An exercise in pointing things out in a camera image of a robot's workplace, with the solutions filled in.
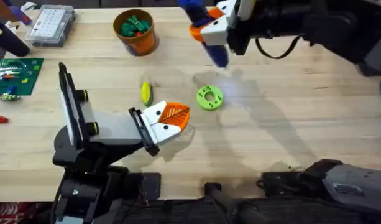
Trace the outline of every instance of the wooden table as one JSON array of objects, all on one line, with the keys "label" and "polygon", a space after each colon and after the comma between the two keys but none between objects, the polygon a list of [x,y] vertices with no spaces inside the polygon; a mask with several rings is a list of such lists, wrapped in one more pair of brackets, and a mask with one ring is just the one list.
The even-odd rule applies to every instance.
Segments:
[{"label": "wooden table", "polygon": [[[155,102],[191,106],[183,136],[117,164],[133,172],[160,172],[163,198],[196,198],[205,182],[221,182],[237,196],[261,196],[255,181],[263,171],[308,167],[323,158],[381,169],[379,78],[359,75],[353,65],[322,47],[300,42],[284,60],[263,57],[253,43],[245,56],[231,55],[216,68],[189,33],[179,8],[145,9],[155,20],[158,49],[145,57],[127,53],[112,22],[124,9],[79,9],[64,48],[33,49],[45,58],[32,96],[0,101],[0,201],[52,200],[63,169],[52,164],[53,140],[65,124],[59,99],[58,62],[78,88],[87,89],[95,110],[126,114],[144,108],[140,84],[154,87]],[[18,36],[24,38],[25,27]],[[262,41],[280,54],[289,38]],[[196,91],[219,86],[224,106],[203,111]]]}]

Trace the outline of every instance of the green donut-shaped toy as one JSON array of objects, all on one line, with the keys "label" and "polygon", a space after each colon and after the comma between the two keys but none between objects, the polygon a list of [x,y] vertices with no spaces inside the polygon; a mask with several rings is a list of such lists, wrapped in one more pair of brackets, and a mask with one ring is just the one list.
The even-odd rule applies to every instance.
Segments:
[{"label": "green donut-shaped toy", "polygon": [[[205,97],[206,95],[212,96],[214,100],[207,100]],[[196,99],[197,103],[201,106],[202,109],[212,111],[218,109],[222,105],[223,94],[218,87],[206,85],[197,91]]]}]

